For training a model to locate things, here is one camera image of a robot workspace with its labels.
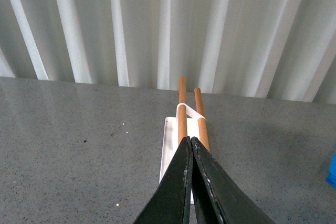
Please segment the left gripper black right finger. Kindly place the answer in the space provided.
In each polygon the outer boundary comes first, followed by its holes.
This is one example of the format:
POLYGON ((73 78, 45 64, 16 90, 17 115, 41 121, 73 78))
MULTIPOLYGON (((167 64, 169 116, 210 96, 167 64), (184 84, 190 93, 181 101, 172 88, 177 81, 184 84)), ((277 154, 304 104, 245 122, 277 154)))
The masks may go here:
POLYGON ((198 223, 273 223, 195 137, 192 191, 198 223))

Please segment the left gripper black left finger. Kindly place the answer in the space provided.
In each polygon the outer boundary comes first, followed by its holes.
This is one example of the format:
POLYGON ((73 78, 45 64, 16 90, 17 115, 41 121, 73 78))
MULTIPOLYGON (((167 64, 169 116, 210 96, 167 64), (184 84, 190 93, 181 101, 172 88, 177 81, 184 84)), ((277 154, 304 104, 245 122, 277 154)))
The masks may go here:
POLYGON ((189 223, 193 152, 191 139, 181 140, 157 190, 135 223, 189 223))

